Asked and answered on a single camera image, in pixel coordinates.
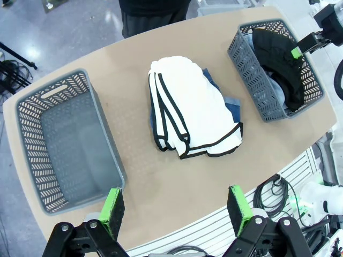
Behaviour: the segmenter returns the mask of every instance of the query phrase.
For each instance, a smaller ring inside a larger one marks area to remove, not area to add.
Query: clothing pile
[[[301,81],[302,61],[291,51],[297,47],[290,38],[266,29],[253,29],[245,35],[249,46],[269,76],[269,81],[284,110],[296,111],[305,99]]]
[[[242,143],[240,103],[224,99],[208,70],[173,56],[153,62],[148,76],[153,136],[161,151],[176,149],[180,159],[219,157]]]

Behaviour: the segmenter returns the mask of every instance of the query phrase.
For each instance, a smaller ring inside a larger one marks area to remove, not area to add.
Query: perforated basket side
[[[65,85],[65,89],[45,99],[42,98],[44,94]],[[48,213],[65,208],[68,201],[63,196],[49,158],[40,116],[46,110],[88,91],[88,81],[84,72],[75,71],[43,86],[37,92],[22,99],[17,105],[18,121],[28,166],[43,209]]]
[[[295,40],[295,37],[282,20],[259,21],[253,24],[241,25],[228,49],[229,56],[238,69],[264,121],[270,122],[285,117],[292,118],[305,111],[305,109],[324,96],[324,91],[319,85],[318,79],[307,58],[304,56],[301,59],[303,63],[301,79],[305,91],[305,104],[296,112],[288,111],[286,113],[278,102],[266,73],[261,68],[253,50],[244,38],[244,34],[252,33],[253,28],[273,31],[292,40]]]

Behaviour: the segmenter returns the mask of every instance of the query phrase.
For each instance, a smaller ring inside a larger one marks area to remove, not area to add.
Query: black shirt
[[[164,16],[188,5],[190,0],[119,0],[123,12],[131,16]]]

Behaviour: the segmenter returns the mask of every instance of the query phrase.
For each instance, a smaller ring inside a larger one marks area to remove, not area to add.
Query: white garment
[[[161,150],[176,149],[180,158],[217,157],[242,143],[242,123],[234,123],[221,93],[190,59],[153,62],[149,86],[154,138]]]

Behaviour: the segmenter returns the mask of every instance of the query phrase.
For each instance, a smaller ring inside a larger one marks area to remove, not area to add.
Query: black wheel
[[[338,65],[336,73],[334,75],[333,85],[336,94],[341,100],[343,100],[343,88],[342,88],[342,77],[343,77],[343,60]]]

